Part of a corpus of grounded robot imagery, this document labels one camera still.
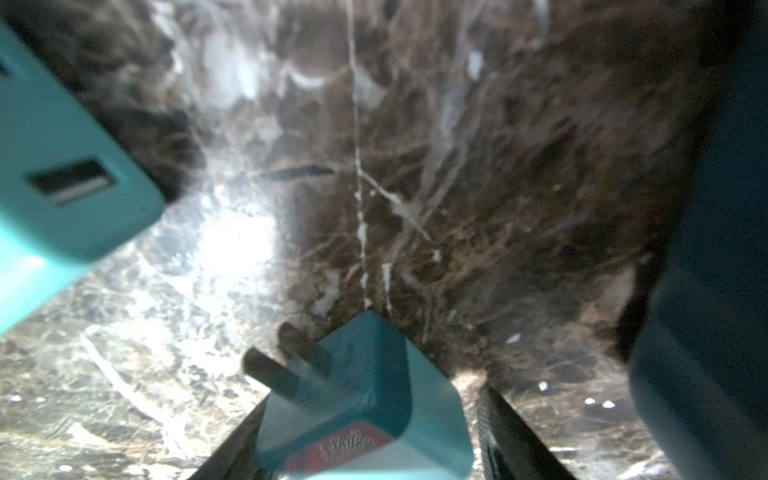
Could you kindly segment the blue plug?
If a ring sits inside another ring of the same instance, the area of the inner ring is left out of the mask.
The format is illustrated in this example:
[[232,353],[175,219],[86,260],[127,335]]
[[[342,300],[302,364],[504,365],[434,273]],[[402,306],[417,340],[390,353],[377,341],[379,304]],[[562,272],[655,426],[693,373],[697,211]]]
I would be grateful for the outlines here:
[[289,323],[281,365],[251,348],[270,394],[254,446],[288,479],[465,479],[475,461],[451,381],[388,320],[365,311],[320,340]]
[[159,188],[1,26],[1,330],[155,223]]

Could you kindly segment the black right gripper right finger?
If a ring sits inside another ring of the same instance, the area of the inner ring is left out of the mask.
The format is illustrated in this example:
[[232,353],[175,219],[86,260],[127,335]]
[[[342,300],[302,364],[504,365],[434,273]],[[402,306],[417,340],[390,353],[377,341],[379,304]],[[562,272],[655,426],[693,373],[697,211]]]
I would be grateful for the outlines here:
[[480,391],[478,435],[484,478],[575,480],[503,396],[489,384]]

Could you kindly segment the blue plug top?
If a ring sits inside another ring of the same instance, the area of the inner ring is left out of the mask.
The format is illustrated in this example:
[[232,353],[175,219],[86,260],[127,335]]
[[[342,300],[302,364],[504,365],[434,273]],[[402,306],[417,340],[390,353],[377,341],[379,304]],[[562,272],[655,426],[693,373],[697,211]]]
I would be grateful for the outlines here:
[[155,223],[159,188],[1,26],[1,330]]

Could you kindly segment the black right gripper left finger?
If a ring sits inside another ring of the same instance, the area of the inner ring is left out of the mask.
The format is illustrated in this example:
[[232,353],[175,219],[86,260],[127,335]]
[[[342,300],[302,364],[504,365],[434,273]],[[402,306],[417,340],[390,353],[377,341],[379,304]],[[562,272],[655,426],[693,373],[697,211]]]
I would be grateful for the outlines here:
[[266,397],[224,440],[189,480],[263,480],[270,473],[256,458],[256,443],[266,410]]

